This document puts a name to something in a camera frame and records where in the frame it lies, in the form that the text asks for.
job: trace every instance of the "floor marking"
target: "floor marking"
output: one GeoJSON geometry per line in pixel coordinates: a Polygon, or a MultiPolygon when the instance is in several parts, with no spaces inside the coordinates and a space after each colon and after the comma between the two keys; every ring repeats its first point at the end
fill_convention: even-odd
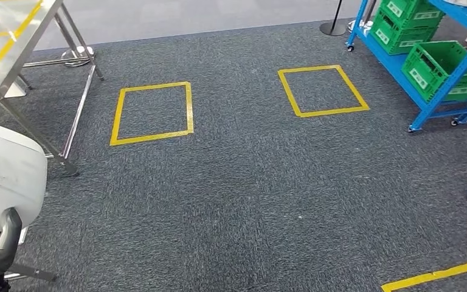
{"type": "Polygon", "coordinates": [[[9,35],[10,38],[8,41],[5,43],[5,45],[1,48],[0,50],[0,61],[6,56],[6,54],[10,51],[10,49],[13,47],[17,39],[22,35],[22,33],[25,31],[27,26],[31,23],[31,20],[35,17],[35,15],[38,13],[40,8],[42,8],[42,3],[44,0],[39,0],[35,6],[33,7],[33,10],[27,15],[26,19],[20,24],[20,26],[17,28],[16,31],[14,32],[0,32],[0,37],[5,35],[9,35]]]}
{"type": "Polygon", "coordinates": [[[436,271],[432,273],[427,273],[403,280],[399,280],[392,283],[387,283],[382,285],[382,290],[384,292],[392,292],[395,290],[408,288],[414,285],[418,285],[425,282],[430,282],[442,278],[447,278],[459,274],[467,273],[467,263],[464,265],[455,266],[453,268],[446,269],[444,271],[436,271]]]}
{"type": "Polygon", "coordinates": [[[368,104],[364,101],[362,98],[361,94],[355,88],[353,83],[350,81],[346,73],[343,71],[341,66],[339,65],[328,65],[328,66],[315,66],[315,67],[304,67],[304,68],[295,68],[295,69],[281,69],[278,70],[278,76],[280,77],[280,81],[282,82],[283,89],[285,90],[285,93],[287,94],[287,98],[289,99],[289,103],[291,103],[292,110],[294,111],[294,114],[299,117],[316,117],[316,116],[326,116],[327,114],[342,114],[342,113],[353,113],[356,111],[367,111],[370,109],[368,104]],[[296,99],[294,98],[294,95],[292,94],[291,88],[289,87],[289,83],[287,82],[287,79],[285,78],[286,73],[296,73],[296,72],[309,72],[309,71],[319,71],[319,70],[329,70],[329,69],[335,69],[341,75],[341,78],[343,78],[343,81],[348,85],[350,88],[351,92],[353,95],[357,98],[357,101],[359,102],[360,106],[354,106],[351,108],[336,108],[336,109],[326,109],[323,111],[308,111],[308,112],[302,112],[300,110],[300,107],[298,106],[298,103],[296,103],[296,99]]]}
{"type": "Polygon", "coordinates": [[[129,87],[129,88],[123,88],[120,90],[119,100],[117,101],[116,116],[114,118],[114,126],[112,127],[112,136],[110,138],[110,146],[131,144],[131,143],[144,142],[144,141],[152,141],[152,140],[165,139],[165,138],[178,137],[178,136],[185,136],[191,133],[194,133],[194,117],[192,114],[192,90],[190,87],[190,82],[185,81],[185,82],[158,84],[158,85],[129,87]],[[187,112],[187,129],[186,130],[119,139],[120,119],[121,119],[121,114],[122,114],[122,108],[124,106],[124,98],[126,96],[126,92],[142,91],[142,90],[150,90],[150,89],[161,89],[161,88],[169,88],[169,87],[177,87],[177,86],[185,86],[185,107],[187,109],[186,110],[187,112]]]}

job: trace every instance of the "stanchion pole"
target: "stanchion pole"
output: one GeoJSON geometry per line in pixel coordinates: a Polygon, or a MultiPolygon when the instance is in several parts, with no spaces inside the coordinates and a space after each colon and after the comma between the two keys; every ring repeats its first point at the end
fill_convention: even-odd
{"type": "Polygon", "coordinates": [[[321,30],[322,33],[336,37],[338,35],[343,35],[346,32],[346,26],[340,26],[337,23],[337,17],[339,16],[339,11],[341,9],[342,3],[343,3],[343,0],[339,0],[339,3],[337,5],[336,16],[334,17],[334,21],[332,21],[331,23],[323,23],[322,25],[319,26],[319,30],[321,30]]]}

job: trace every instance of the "white label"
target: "white label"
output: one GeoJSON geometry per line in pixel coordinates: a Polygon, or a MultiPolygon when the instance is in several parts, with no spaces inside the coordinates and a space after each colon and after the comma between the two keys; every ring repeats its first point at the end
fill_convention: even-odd
{"type": "Polygon", "coordinates": [[[389,3],[387,4],[387,8],[389,8],[389,10],[391,10],[391,12],[393,12],[396,16],[402,16],[403,11],[400,8],[398,8],[398,6],[396,6],[395,3],[393,3],[393,1],[389,1],[389,3]]]}
{"type": "Polygon", "coordinates": [[[467,87],[452,88],[448,94],[466,94],[467,87]]]}
{"type": "Polygon", "coordinates": [[[400,47],[412,47],[414,44],[423,43],[423,40],[415,40],[415,41],[403,41],[400,43],[400,47]]]}
{"type": "Polygon", "coordinates": [[[409,71],[409,74],[412,76],[412,78],[414,78],[414,80],[416,80],[416,82],[422,89],[427,88],[427,82],[425,81],[425,79],[423,79],[422,76],[420,76],[416,69],[412,69],[411,71],[409,71]]]}
{"type": "Polygon", "coordinates": [[[414,15],[414,19],[429,19],[429,18],[438,18],[440,16],[439,11],[433,12],[420,12],[414,15]]]}
{"type": "Polygon", "coordinates": [[[376,34],[384,44],[389,43],[389,38],[387,37],[387,35],[385,35],[385,33],[382,30],[378,29],[376,34]]]}

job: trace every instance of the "green storage bin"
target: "green storage bin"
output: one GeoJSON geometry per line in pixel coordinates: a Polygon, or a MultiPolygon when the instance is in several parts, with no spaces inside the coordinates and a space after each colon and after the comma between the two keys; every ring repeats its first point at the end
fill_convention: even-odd
{"type": "Polygon", "coordinates": [[[430,41],[436,30],[436,27],[400,29],[382,9],[379,9],[370,33],[388,54],[397,55],[409,53],[416,43],[430,41]]]}
{"type": "MultiPolygon", "coordinates": [[[[402,72],[422,98],[430,102],[466,54],[466,49],[457,41],[416,44],[407,56],[402,72]]],[[[444,100],[467,101],[467,72],[444,100]]]]}
{"type": "Polygon", "coordinates": [[[379,8],[400,29],[438,27],[445,15],[428,0],[382,0],[379,8]]]}

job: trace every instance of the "gray floor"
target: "gray floor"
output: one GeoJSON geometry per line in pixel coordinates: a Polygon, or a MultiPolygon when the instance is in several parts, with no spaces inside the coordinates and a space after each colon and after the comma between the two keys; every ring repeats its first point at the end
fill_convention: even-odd
{"type": "MultiPolygon", "coordinates": [[[[75,139],[81,175],[50,168],[17,256],[60,278],[15,291],[379,291],[466,263],[467,125],[407,133],[408,96],[363,45],[348,53],[318,25],[97,46],[107,79],[75,139]],[[277,71],[322,64],[340,64],[371,109],[296,117],[277,71]],[[178,81],[192,84],[194,134],[108,145],[120,88],[178,81]]],[[[24,74],[37,89],[14,103],[61,144],[84,70],[24,74]]],[[[339,78],[296,77],[304,110],[352,105],[339,78]]],[[[183,126],[184,96],[160,94],[126,96],[121,137],[183,126]]],[[[0,124],[16,128],[1,109],[0,124]]],[[[467,274],[414,289],[467,291],[467,274]]]]}
{"type": "MultiPolygon", "coordinates": [[[[337,0],[65,0],[87,41],[108,43],[332,19],[337,0]]],[[[355,17],[345,0],[340,17],[355,17]]],[[[54,24],[37,49],[65,47],[54,24]]]]}

